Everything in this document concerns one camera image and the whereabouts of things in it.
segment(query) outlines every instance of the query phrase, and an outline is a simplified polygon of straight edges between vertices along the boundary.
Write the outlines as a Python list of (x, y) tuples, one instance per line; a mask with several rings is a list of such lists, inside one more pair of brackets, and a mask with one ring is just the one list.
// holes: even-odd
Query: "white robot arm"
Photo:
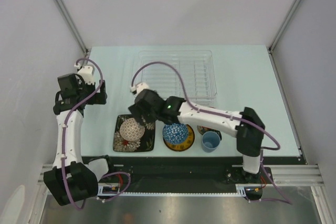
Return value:
[(52, 170), (44, 173), (44, 183), (63, 206), (70, 203), (67, 196), (64, 178), (61, 172), (62, 159), (65, 163), (66, 183), (74, 201), (83, 200), (98, 193), (98, 181), (109, 170), (107, 157), (97, 158), (84, 165), (80, 152), (80, 131), (83, 122), (84, 109), (87, 104), (106, 104), (107, 95), (103, 81), (100, 92), (74, 110), (67, 125), (65, 120), (71, 109), (91, 95), (95, 87), (92, 65), (75, 65), (77, 73), (71, 73), (58, 78), (60, 91), (55, 98), (54, 113), (58, 124), (57, 151)]
[(253, 109), (245, 108), (243, 112), (221, 111), (196, 103), (191, 103), (191, 106), (178, 97), (163, 100), (155, 91), (150, 90), (146, 83), (133, 86), (131, 92), (135, 95), (135, 102), (129, 110), (140, 124), (143, 124), (144, 118), (146, 122), (159, 120), (166, 124), (196, 124), (222, 131), (237, 139), (237, 150), (243, 155), (243, 170), (250, 174), (259, 173), (261, 142), (264, 135), (254, 127), (234, 119), (245, 118), (265, 128)]

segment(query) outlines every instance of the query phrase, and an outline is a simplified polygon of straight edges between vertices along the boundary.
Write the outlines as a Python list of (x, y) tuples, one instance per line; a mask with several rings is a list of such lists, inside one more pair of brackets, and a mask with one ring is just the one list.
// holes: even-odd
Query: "white tabletop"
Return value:
[[(266, 130), (281, 144), (279, 151), (266, 150), (265, 156), (299, 156), (296, 141), (282, 101), (275, 74), (265, 46), (138, 46), (94, 47), (90, 59), (101, 68), (108, 94), (106, 105), (87, 105), (81, 130), (83, 156), (133, 156), (133, 157), (231, 157), (240, 156), (233, 137), (222, 134), (223, 140), (212, 153), (201, 149), (201, 135), (195, 125), (193, 146), (184, 152), (175, 152), (162, 140), (163, 123), (156, 123), (154, 150), (142, 153), (113, 151), (113, 136), (117, 116), (128, 114), (134, 103), (130, 93), (133, 66), (139, 63), (143, 50), (210, 50), (213, 55), (218, 109), (242, 111), (253, 108), (262, 119)], [(264, 146), (274, 146), (265, 136)]]

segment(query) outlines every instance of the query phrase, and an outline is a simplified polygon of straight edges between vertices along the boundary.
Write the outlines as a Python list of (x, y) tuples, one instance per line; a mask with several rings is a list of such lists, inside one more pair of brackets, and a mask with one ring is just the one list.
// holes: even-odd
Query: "clear plastic dish rack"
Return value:
[[(167, 62), (181, 74), (187, 94), (193, 102), (205, 106), (213, 105), (217, 89), (211, 51), (141, 51), (139, 59), (140, 64), (136, 64), (134, 72), (152, 61)], [(137, 76), (135, 82), (146, 82), (164, 99), (172, 95), (184, 97), (177, 75), (164, 65), (148, 66)]]

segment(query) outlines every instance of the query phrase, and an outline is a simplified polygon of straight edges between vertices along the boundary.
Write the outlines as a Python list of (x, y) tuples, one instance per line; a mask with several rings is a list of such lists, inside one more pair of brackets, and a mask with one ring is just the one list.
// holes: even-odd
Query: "aluminum frame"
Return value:
[[(311, 187), (315, 204), (317, 206), (321, 222), (323, 224), (335, 223), (335, 216), (330, 208), (329, 197), (324, 185), (318, 165), (268, 165), (272, 169), (272, 175), (277, 186), (308, 186)], [(27, 219), (29, 224), (39, 224), (44, 205), (49, 193), (43, 183), (43, 173), (52, 168), (52, 164), (46, 164), (42, 167), (40, 178), (37, 184), (37, 192), (32, 209)], [(239, 197), (242, 194), (243, 185), (236, 185), (236, 194), (144, 194), (144, 193), (125, 193), (124, 196), (182, 196), (182, 197)]]
[(294, 14), (296, 13), (300, 3), (302, 2), (302, 0), (294, 0), (294, 2), (292, 3), (292, 5), (289, 8), (288, 13), (285, 16), (285, 19), (283, 20), (279, 30), (277, 31), (271, 45), (269, 46), (269, 50), (271, 52), (274, 51), (275, 47), (277, 46), (280, 38), (282, 37), (282, 35), (284, 34), (287, 26), (289, 25), (290, 21), (292, 20), (292, 18), (294, 17)]
[(299, 139), (299, 134), (298, 134), (297, 128), (295, 126), (295, 122), (294, 122), (294, 119), (293, 119), (293, 116), (292, 116), (292, 113), (291, 113), (291, 110), (290, 110), (290, 107), (289, 107), (289, 103), (288, 103), (288, 99), (286, 97), (284, 86), (282, 85), (282, 82), (281, 82), (279, 71), (278, 71), (277, 66), (275, 64), (275, 61), (274, 61), (273, 53), (270, 50), (268, 50), (268, 56), (269, 56), (269, 59), (271, 61), (272, 67), (273, 67), (273, 72), (275, 74), (275, 77), (276, 77), (276, 80), (277, 80), (277, 83), (278, 83), (280, 94), (282, 96), (283, 104), (285, 105), (285, 109), (286, 109), (286, 112), (287, 112), (287, 115), (288, 115), (289, 123), (290, 123), (290, 126), (292, 128), (292, 131), (293, 131), (293, 134), (294, 134), (294, 139), (295, 139), (297, 147), (299, 149), (299, 153), (303, 155), (305, 160), (307, 160), (306, 156), (304, 155), (304, 153), (302, 151), (302, 148), (301, 148), (302, 145), (301, 145), (301, 142), (300, 142), (300, 139)]
[(68, 9), (66, 8), (63, 0), (54, 0), (57, 8), (59, 9), (62, 17), (65, 20), (65, 23), (68, 25), (71, 33), (73, 34), (73, 36), (76, 39), (76, 42), (78, 44), (78, 46), (80, 47), (80, 49), (82, 50), (84, 56), (87, 55), (88, 49), (85, 46), (85, 43), (83, 41), (83, 39), (81, 38), (79, 31), (75, 25), (75, 22), (73, 21), (73, 19), (71, 18), (70, 13), (68, 12)]

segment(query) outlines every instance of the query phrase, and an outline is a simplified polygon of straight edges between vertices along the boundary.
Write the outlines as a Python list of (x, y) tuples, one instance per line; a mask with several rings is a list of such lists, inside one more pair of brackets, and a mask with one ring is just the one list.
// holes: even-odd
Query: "purple cable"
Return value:
[[(86, 101), (88, 101), (91, 97), (94, 96), (94, 94), (96, 94), (98, 92), (98, 90), (101, 88), (102, 84), (103, 84), (103, 73), (101, 72), (101, 69), (98, 67), (98, 65), (91, 59), (87, 59), (87, 58), (81, 58), (78, 59), (76, 61), (76, 64), (78, 64), (78, 62), (82, 61), (82, 60), (87, 60), (88, 62), (92, 63), (99, 71), (99, 75), (100, 75), (100, 82), (98, 87), (94, 90), (94, 92), (92, 92), (92, 94), (90, 94), (88, 97), (86, 97), (85, 99), (83, 99), (82, 101), (80, 101), (79, 103), (77, 103), (67, 114), (65, 120), (64, 120), (64, 124), (66, 126), (68, 126), (68, 121), (69, 118), (71, 116), (71, 114), (73, 113), (73, 111), (75, 111), (79, 106), (81, 106), (83, 103), (85, 103)], [(83, 204), (81, 207), (78, 207), (74, 201), (74, 199), (72, 198), (70, 189), (69, 189), (69, 185), (68, 185), (68, 181), (67, 181), (67, 174), (65, 171), (65, 138), (66, 138), (66, 127), (63, 128), (62, 131), (62, 154), (64, 155), (64, 157), (61, 158), (61, 171), (62, 171), (62, 179), (64, 182), (64, 187), (65, 187), (65, 191), (67, 192), (67, 196), (69, 198), (70, 203), (77, 209), (77, 210), (82, 210), (85, 206), (85, 202), (86, 200), (83, 201)]]
[(116, 195), (112, 196), (112, 197), (109, 198), (109, 199), (105, 199), (105, 200), (104, 200), (105, 202), (107, 202), (107, 201), (111, 201), (111, 200), (113, 200), (114, 198), (117, 198), (119, 195), (121, 195), (123, 192), (125, 192), (125, 191), (128, 189), (128, 187), (130, 186), (130, 184), (131, 184), (131, 176), (130, 176), (128, 173), (125, 173), (125, 172), (109, 173), (109, 174), (105, 174), (105, 175), (102, 176), (101, 178), (107, 178), (107, 177), (110, 177), (110, 176), (113, 176), (113, 175), (117, 175), (117, 174), (124, 174), (124, 175), (127, 176), (127, 178), (128, 178), (127, 185), (126, 185), (126, 187), (125, 187), (122, 191), (118, 192)]
[[(230, 119), (233, 119), (233, 120), (238, 120), (238, 121), (241, 121), (243, 123), (247, 123), (251, 126), (253, 126), (254, 128), (258, 129), (259, 131), (261, 131), (262, 133), (264, 133), (266, 136), (268, 136), (276, 145), (277, 147), (267, 147), (267, 146), (262, 146), (261, 149), (262, 150), (273, 150), (273, 151), (277, 151), (280, 149), (280, 144), (279, 142), (271, 135), (269, 134), (267, 131), (265, 131), (263, 128), (261, 128), (260, 126), (258, 126), (257, 124), (253, 123), (253, 122), (250, 122), (249, 120), (246, 120), (246, 119), (243, 119), (243, 118), (238, 118), (238, 117), (235, 117), (235, 116), (230, 116), (230, 115), (227, 115), (227, 114), (223, 114), (223, 113), (219, 113), (219, 112), (214, 112), (214, 111), (209, 111), (209, 110), (203, 110), (203, 109), (198, 109), (196, 106), (194, 106), (192, 104), (192, 102), (190, 101), (188, 95), (187, 95), (187, 92), (186, 92), (186, 89), (185, 89), (185, 86), (184, 86), (184, 82), (182, 80), (182, 76), (180, 75), (180, 73), (170, 64), (166, 63), (166, 62), (163, 62), (163, 61), (153, 61), (153, 62), (150, 62), (150, 63), (147, 63), (145, 65), (143, 65), (133, 76), (133, 79), (132, 79), (132, 83), (131, 85), (134, 86), (134, 81), (137, 77), (137, 75), (146, 67), (150, 66), (150, 65), (153, 65), (153, 64), (161, 64), (161, 65), (165, 65), (169, 68), (171, 68), (178, 76), (179, 80), (180, 80), (180, 83), (181, 83), (181, 86), (182, 86), (182, 90), (183, 90), (183, 93), (184, 93), (184, 97), (185, 97), (185, 100), (186, 102), (188, 103), (188, 105), (196, 110), (196, 111), (200, 111), (200, 112), (204, 112), (204, 113), (208, 113), (208, 114), (212, 114), (212, 115), (219, 115), (219, 116), (222, 116), (222, 117), (225, 117), (225, 118), (230, 118)], [(262, 169), (262, 171), (265, 173), (266, 177), (269, 179), (269, 181), (271, 181), (272, 185), (274, 186), (274, 188), (278, 191), (278, 193), (280, 193), (281, 196), (283, 196), (283, 198), (285, 200), (282, 200), (282, 199), (262, 199), (262, 201), (280, 201), (280, 202), (284, 202), (284, 203), (288, 203), (288, 204), (291, 204), (291, 201), (284, 195), (284, 193), (280, 190), (280, 188), (274, 183), (274, 181), (268, 176), (268, 173), (266, 172), (265, 168), (264, 168), (264, 165), (263, 165), (263, 157), (260, 159), (260, 167)]]

